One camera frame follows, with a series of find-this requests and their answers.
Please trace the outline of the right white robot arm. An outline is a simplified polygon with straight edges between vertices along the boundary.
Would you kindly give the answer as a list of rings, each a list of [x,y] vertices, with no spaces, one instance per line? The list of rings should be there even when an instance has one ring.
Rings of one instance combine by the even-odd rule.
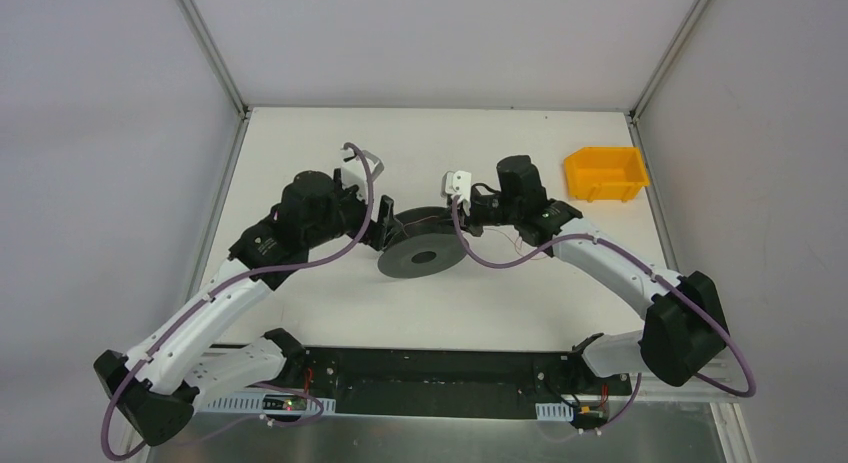
[[[683,276],[640,260],[580,210],[552,199],[527,155],[496,166],[498,188],[467,172],[446,176],[443,193],[458,235],[511,226],[535,253],[573,265],[617,295],[643,321],[642,329],[594,334],[567,356],[569,383],[595,391],[619,373],[653,374],[681,387],[727,347],[728,331],[715,283],[701,272]]]

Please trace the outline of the black cable spool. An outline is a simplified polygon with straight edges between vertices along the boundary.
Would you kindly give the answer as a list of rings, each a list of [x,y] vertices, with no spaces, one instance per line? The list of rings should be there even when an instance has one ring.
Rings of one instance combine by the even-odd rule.
[[[450,211],[418,207],[391,217],[377,268],[390,278],[421,278],[446,271],[466,256]]]

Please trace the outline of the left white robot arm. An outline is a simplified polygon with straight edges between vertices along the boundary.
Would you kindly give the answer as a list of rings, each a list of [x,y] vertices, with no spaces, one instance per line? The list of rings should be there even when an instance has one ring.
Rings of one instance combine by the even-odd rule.
[[[158,446],[176,436],[199,410],[243,387],[275,382],[308,386],[306,350],[282,328],[269,330],[239,351],[201,362],[202,354],[247,309],[266,300],[298,270],[328,264],[311,249],[349,236],[364,239],[374,206],[376,170],[333,175],[299,173],[267,216],[243,231],[217,272],[150,337],[125,353],[104,351],[94,370],[110,398],[101,424],[101,448],[109,446],[114,412],[120,412],[144,444]]]

